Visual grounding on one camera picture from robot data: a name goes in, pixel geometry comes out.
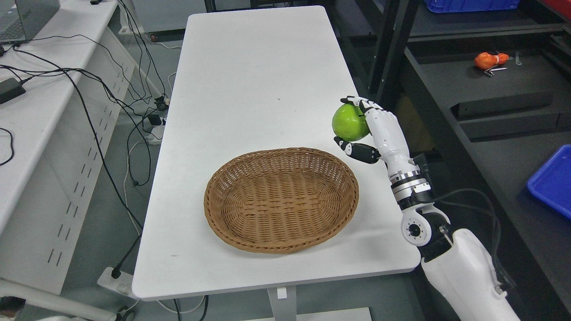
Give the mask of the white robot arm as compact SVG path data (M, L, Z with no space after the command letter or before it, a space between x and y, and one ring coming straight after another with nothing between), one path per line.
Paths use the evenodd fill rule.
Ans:
M430 200L430 184L411 159L396 154L386 163L402 210L402 235L420 250L430 284L463 321L517 321L493 259L475 234L465 228L450 232L449 218Z

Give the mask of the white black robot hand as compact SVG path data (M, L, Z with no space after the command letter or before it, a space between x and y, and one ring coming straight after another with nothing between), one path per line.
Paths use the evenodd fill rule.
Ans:
M347 96L341 99L358 107L375 143L374 147L357 144L335 136L334 141L351 158L365 163L376 163L381 159L387 165L389 180L392 183L410 177L421 177L420 167L410 157L408 144L402 133L398 119L392 112L384 110L373 100Z

